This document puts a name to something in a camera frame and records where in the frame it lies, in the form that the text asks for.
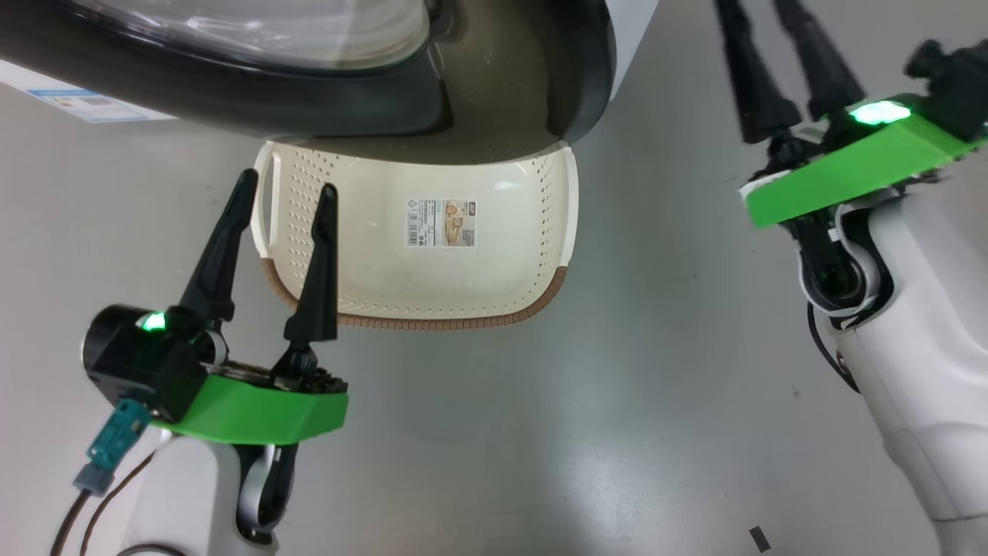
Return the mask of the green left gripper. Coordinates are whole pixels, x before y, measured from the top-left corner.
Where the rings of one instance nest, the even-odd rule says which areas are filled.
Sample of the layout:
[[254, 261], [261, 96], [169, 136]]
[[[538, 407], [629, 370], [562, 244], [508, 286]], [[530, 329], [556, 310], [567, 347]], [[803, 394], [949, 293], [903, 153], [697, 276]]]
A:
[[[184, 288], [179, 306], [207, 325], [233, 319], [239, 247], [250, 225], [258, 182], [256, 170], [240, 173]], [[292, 349], [335, 341], [338, 335], [339, 196], [330, 183], [319, 194], [311, 236], [306, 282], [283, 331]], [[230, 446], [293, 446], [335, 432], [345, 423], [348, 383], [324, 371], [315, 380], [314, 392], [287, 391], [211, 375], [183, 419], [152, 423], [173, 434]]]

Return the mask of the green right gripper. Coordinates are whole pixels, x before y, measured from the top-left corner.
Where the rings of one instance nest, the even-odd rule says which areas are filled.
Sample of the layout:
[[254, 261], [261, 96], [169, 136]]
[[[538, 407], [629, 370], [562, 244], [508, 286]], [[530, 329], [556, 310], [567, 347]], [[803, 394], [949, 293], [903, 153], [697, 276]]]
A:
[[[740, 1], [714, 2], [723, 53], [746, 144], [769, 140], [802, 119], [784, 97], [756, 47], [754, 29]], [[776, 1], [781, 27], [790, 36], [810, 93], [810, 117], [818, 122], [867, 98], [818, 18], [801, 1]], [[960, 138], [923, 116], [920, 97], [868, 103], [862, 112], [867, 137], [823, 154], [802, 168], [745, 184], [739, 194], [757, 229], [836, 207], [929, 171], [944, 168], [986, 143], [986, 120], [975, 120], [974, 138]]]

